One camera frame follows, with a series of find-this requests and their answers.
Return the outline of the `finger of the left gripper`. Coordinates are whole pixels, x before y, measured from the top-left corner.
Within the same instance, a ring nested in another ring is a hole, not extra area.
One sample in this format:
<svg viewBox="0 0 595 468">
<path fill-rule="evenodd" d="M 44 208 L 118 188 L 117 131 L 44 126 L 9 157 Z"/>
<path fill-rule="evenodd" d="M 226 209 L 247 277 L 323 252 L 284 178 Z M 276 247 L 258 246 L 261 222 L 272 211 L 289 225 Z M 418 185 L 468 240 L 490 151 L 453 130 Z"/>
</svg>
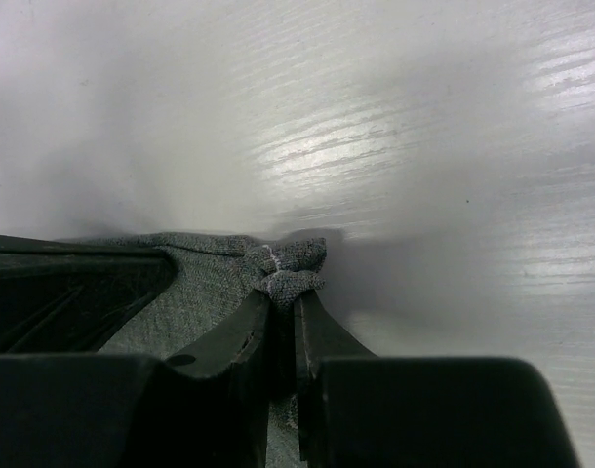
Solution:
<svg viewBox="0 0 595 468">
<path fill-rule="evenodd" d="M 175 277 L 152 248 L 0 235 L 0 354 L 97 351 Z"/>
</svg>

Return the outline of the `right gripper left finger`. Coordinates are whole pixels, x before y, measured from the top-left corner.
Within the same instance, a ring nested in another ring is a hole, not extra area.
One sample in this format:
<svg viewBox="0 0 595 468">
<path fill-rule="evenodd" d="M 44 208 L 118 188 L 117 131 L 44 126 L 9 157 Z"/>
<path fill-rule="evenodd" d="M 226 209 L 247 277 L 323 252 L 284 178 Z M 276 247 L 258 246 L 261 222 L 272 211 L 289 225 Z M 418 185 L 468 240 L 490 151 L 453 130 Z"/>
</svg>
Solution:
<svg viewBox="0 0 595 468">
<path fill-rule="evenodd" d="M 194 384 L 194 441 L 211 467 L 265 465 L 271 311 L 267 295 L 250 292 L 229 317 L 166 360 Z"/>
</svg>

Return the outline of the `grey cloth napkin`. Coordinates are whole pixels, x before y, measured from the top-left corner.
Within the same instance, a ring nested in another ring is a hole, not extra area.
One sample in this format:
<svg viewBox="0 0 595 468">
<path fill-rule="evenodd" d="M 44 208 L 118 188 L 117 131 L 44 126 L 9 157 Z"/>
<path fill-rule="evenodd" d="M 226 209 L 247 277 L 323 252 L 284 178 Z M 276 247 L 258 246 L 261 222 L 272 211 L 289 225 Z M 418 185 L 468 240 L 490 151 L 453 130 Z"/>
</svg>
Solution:
<svg viewBox="0 0 595 468">
<path fill-rule="evenodd" d="M 246 235 L 155 233 L 90 238 L 90 245 L 154 248 L 177 268 L 173 282 L 101 347 L 106 353 L 166 358 L 236 311 L 253 290 L 270 295 L 274 338 L 281 351 L 294 343 L 293 303 L 325 281 L 326 240 L 307 235 L 263 241 Z"/>
</svg>

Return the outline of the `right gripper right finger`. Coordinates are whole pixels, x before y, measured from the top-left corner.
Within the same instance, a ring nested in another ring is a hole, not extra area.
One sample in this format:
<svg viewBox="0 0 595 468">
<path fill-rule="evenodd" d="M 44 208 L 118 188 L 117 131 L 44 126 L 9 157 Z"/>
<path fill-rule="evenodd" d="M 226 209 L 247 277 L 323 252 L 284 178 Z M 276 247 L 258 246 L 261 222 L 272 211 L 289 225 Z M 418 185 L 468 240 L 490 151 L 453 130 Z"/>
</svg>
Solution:
<svg viewBox="0 0 595 468">
<path fill-rule="evenodd" d="M 294 302 L 294 331 L 299 455 L 309 467 L 324 467 L 323 397 L 317 382 L 321 362 L 375 354 L 328 313 L 314 290 Z"/>
</svg>

